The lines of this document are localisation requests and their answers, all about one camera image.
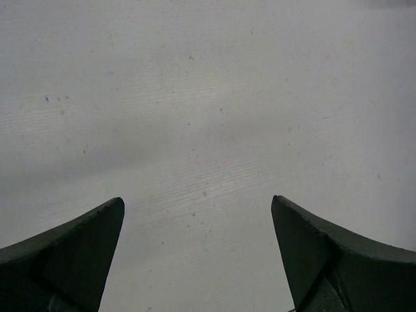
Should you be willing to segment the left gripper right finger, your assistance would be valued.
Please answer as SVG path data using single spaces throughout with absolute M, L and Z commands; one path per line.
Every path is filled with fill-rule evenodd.
M 415 252 L 358 235 L 283 196 L 271 206 L 295 311 L 414 311 Z

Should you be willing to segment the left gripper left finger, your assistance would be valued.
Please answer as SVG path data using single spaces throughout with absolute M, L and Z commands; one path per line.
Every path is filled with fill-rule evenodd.
M 113 198 L 1 249 L 2 311 L 98 311 L 125 214 Z

